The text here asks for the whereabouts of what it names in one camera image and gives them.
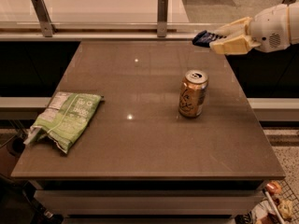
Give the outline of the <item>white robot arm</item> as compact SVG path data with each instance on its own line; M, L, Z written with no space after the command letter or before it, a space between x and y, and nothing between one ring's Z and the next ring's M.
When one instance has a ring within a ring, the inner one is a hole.
M241 55L252 49L269 53L299 43L299 3L280 4L223 25L214 31L220 38L209 46L218 54Z

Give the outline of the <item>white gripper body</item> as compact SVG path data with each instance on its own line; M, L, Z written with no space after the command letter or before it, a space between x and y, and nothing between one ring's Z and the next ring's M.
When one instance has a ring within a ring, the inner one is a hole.
M273 52L286 49L290 45L288 6L280 4L258 13L249 25L249 33L257 50Z

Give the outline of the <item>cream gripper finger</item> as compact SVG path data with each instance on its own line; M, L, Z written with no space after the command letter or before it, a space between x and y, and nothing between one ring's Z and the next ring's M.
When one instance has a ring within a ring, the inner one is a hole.
M225 37L229 35L250 35L249 26L251 21L252 17L244 17L217 28L213 33Z
M242 55L247 54L254 48L260 47L261 43L254 41L250 35L239 35L218 39L211 42L209 46L217 54Z

